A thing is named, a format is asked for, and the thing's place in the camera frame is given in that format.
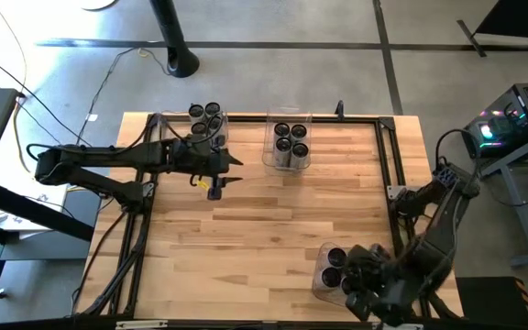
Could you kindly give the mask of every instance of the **wooden table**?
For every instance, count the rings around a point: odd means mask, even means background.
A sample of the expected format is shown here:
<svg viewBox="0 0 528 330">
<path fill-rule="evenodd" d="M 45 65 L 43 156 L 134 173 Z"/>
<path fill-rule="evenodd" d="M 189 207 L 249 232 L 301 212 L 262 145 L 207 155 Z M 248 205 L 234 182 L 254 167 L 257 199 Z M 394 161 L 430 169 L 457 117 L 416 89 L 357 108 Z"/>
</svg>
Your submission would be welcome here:
<svg viewBox="0 0 528 330">
<path fill-rule="evenodd" d="M 147 116 L 125 113 L 117 144 L 135 139 Z M 394 118 L 407 185 L 428 183 L 418 118 Z M 262 164 L 264 126 L 230 123 L 230 152 L 245 165 L 234 166 L 228 176 L 244 180 L 224 188 L 221 201 L 207 201 L 205 190 L 189 185 L 188 175 L 159 176 L 136 318 L 357 320 L 345 307 L 313 296 L 312 273 L 325 242 L 392 246 L 374 127 L 314 124 L 311 166 L 301 176 L 283 177 L 268 174 Z M 183 133 L 185 128 L 179 126 Z M 388 137 L 385 141 L 391 162 Z M 129 169 L 110 174 L 120 181 L 134 176 Z M 119 213 L 116 203 L 101 212 L 91 251 Z M 418 232 L 425 223 L 420 221 Z M 93 302 L 115 272 L 124 227 L 125 221 L 102 246 L 79 310 Z M 453 273 L 439 295 L 463 314 Z"/>
</svg>

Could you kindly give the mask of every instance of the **gray floor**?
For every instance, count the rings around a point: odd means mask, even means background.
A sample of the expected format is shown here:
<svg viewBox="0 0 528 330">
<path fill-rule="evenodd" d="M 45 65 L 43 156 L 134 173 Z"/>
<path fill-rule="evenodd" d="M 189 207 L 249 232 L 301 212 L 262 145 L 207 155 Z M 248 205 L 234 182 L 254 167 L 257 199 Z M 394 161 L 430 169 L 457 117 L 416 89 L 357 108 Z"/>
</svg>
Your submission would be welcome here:
<svg viewBox="0 0 528 330">
<path fill-rule="evenodd" d="M 456 24 L 470 28 L 492 8 L 493 0 L 383 0 L 391 43 L 466 44 Z M 189 41 L 380 42 L 371 0 L 178 0 Z M 98 84 L 122 49 L 37 48 L 49 38 L 160 40 L 149 4 L 118 0 L 100 12 L 85 12 L 73 1 L 0 0 L 0 8 L 27 53 L 27 85 L 70 127 L 85 118 Z M 485 43 L 526 44 L 528 39 L 478 37 Z M 159 59 L 164 49 L 154 49 Z M 201 68 L 187 79 L 164 76 L 150 58 L 132 52 L 106 85 L 85 138 L 114 143 L 124 111 L 183 111 L 188 104 L 217 100 L 228 111 L 265 111 L 298 105 L 330 113 L 338 100 L 349 114 L 392 114 L 379 50 L 194 49 Z M 421 118 L 427 153 L 452 127 L 465 125 L 513 83 L 528 82 L 528 53 L 394 51 L 393 64 L 404 114 Z M 21 60 L 0 20 L 0 63 L 18 77 Z M 14 86 L 0 73 L 0 84 Z M 74 138 L 33 100 L 30 110 L 63 142 Z M 22 143 L 52 143 L 30 118 L 19 118 Z M 463 143 L 451 137 L 444 153 L 469 169 Z M 490 191 L 506 198 L 501 184 L 487 182 L 460 227 L 458 276 L 517 276 L 528 288 L 528 267 L 511 269 L 509 259 L 527 252 L 514 211 L 495 203 Z M 83 271 L 81 261 L 16 262 L 5 267 L 1 285 L 10 298 L 0 301 L 0 322 L 60 317 L 68 313 L 70 292 Z"/>
</svg>

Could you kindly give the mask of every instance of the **computer case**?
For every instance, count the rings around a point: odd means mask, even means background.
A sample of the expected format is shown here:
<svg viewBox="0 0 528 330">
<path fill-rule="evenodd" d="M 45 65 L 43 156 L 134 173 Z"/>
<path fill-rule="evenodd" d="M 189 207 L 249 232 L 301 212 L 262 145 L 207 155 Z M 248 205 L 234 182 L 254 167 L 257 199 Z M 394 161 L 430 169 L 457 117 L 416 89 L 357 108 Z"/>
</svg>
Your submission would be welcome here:
<svg viewBox="0 0 528 330">
<path fill-rule="evenodd" d="M 500 158 L 528 142 L 528 83 L 516 83 L 474 118 L 463 139 L 471 158 Z"/>
</svg>

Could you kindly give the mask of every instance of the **rgb light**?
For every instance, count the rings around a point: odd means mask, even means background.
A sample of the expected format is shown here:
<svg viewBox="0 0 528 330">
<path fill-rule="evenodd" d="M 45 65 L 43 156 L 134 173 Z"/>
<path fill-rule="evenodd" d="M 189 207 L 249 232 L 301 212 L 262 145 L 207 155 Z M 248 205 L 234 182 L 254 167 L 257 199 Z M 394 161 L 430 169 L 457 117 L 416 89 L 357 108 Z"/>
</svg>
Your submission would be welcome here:
<svg viewBox="0 0 528 330">
<path fill-rule="evenodd" d="M 482 143 L 480 145 L 480 147 L 486 147 L 486 146 L 502 146 L 502 143 L 500 142 L 486 142 L 486 143 Z"/>
<path fill-rule="evenodd" d="M 494 134 L 490 132 L 490 127 L 488 125 L 482 125 L 480 127 L 480 133 L 482 133 L 482 136 L 487 139 L 494 138 Z"/>
</svg>

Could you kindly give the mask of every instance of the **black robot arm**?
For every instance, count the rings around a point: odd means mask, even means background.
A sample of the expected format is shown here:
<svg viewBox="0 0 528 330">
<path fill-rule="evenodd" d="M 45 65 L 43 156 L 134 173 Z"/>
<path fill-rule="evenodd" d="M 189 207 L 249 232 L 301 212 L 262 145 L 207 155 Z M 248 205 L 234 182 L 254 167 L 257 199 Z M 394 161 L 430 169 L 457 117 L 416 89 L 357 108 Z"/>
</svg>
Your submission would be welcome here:
<svg viewBox="0 0 528 330">
<path fill-rule="evenodd" d="M 96 174 L 84 167 L 126 167 L 147 173 L 186 173 L 212 178 L 207 197 L 221 199 L 225 183 L 239 178 L 219 178 L 229 172 L 229 165 L 242 165 L 227 149 L 213 150 L 211 141 L 204 137 L 188 136 L 140 143 L 127 148 L 85 148 L 83 146 L 57 146 L 38 155 L 36 180 L 42 184 L 70 183 L 96 193 L 112 195 L 125 208 L 133 209 L 143 202 L 143 183 L 119 182 Z"/>
<path fill-rule="evenodd" d="M 408 320 L 412 303 L 420 296 L 434 295 L 449 275 L 457 227 L 469 200 L 478 194 L 474 176 L 453 164 L 438 166 L 432 181 L 420 190 L 402 192 L 390 206 L 400 216 L 422 215 L 429 203 L 437 203 L 437 210 L 424 233 L 415 236 L 396 259 L 379 245 L 350 250 L 346 276 L 352 291 L 347 308 L 363 321 L 370 313 L 392 326 Z"/>
</svg>

